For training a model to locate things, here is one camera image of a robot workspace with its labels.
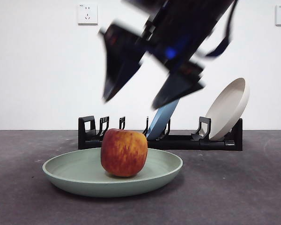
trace apple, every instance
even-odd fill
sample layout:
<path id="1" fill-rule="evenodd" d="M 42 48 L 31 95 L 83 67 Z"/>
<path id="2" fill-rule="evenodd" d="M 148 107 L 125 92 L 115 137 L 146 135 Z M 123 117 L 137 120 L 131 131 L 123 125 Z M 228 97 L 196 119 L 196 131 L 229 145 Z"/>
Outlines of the apple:
<path id="1" fill-rule="evenodd" d="M 147 154 L 148 142 L 144 134 L 109 129 L 102 140 L 101 165 L 110 174 L 131 177 L 142 170 Z"/>

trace white plate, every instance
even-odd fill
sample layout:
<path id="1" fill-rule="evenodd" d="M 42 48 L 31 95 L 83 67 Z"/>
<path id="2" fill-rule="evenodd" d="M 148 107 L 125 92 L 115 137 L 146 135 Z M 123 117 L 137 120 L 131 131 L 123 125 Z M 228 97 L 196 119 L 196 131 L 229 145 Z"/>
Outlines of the white plate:
<path id="1" fill-rule="evenodd" d="M 130 178 L 115 177 L 101 166 L 101 149 L 69 152 L 43 165 L 49 181 L 67 192 L 91 197 L 138 195 L 172 181 L 182 167 L 182 159 L 172 153 L 148 149 L 143 169 Z"/>
<path id="2" fill-rule="evenodd" d="M 250 88 L 244 78 L 230 83 L 216 98 L 205 117 L 211 118 L 209 139 L 222 139 L 237 123 L 249 101 Z M 202 124 L 200 135 L 204 135 L 207 126 Z"/>
<path id="3" fill-rule="evenodd" d="M 160 136 L 164 128 L 167 126 L 172 114 L 174 113 L 179 99 L 160 107 L 152 120 L 152 123 L 148 129 L 146 138 L 147 140 L 155 140 Z"/>

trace dark gray floor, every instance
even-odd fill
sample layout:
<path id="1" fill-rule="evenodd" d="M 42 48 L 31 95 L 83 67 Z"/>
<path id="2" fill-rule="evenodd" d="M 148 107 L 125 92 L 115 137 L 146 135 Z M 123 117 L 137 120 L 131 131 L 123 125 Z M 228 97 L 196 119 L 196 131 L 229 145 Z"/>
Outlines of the dark gray floor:
<path id="1" fill-rule="evenodd" d="M 0 225 L 281 225 L 281 131 L 244 131 L 244 151 L 173 150 L 184 165 L 139 196 L 68 194 L 42 172 L 77 131 L 0 131 Z"/>

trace dish rack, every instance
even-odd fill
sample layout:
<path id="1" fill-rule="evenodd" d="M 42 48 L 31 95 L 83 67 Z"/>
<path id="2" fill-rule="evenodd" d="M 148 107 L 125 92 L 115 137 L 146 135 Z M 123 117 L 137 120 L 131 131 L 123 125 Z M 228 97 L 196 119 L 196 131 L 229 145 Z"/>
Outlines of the dish rack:
<path id="1" fill-rule="evenodd" d="M 125 117 L 119 119 L 119 129 L 125 129 Z M 146 128 L 142 131 L 144 135 L 148 132 L 148 117 Z M 90 122 L 90 130 L 85 129 L 85 123 Z M 202 123 L 207 124 L 207 131 L 204 135 L 199 135 Z M 212 121 L 210 118 L 200 117 L 199 127 L 194 133 L 189 135 L 171 135 L 170 120 L 160 136 L 155 140 L 148 140 L 148 147 L 160 150 L 243 150 L 243 120 L 239 119 L 230 132 L 222 140 L 211 141 L 209 134 Z M 99 130 L 96 130 L 94 116 L 80 117 L 78 119 L 78 149 L 99 148 L 105 132 L 109 128 L 109 116 L 100 118 Z"/>

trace sage green plate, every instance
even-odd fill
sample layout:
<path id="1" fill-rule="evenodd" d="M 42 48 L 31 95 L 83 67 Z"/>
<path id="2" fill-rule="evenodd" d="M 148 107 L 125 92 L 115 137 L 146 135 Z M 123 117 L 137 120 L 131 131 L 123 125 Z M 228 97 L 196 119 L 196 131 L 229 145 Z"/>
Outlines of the sage green plate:
<path id="1" fill-rule="evenodd" d="M 43 165 L 49 181 L 67 192 L 91 197 L 122 197 L 158 189 L 171 182 L 182 167 L 172 153 L 148 149 L 143 169 L 130 178 L 115 177 L 101 166 L 100 148 L 69 152 Z"/>

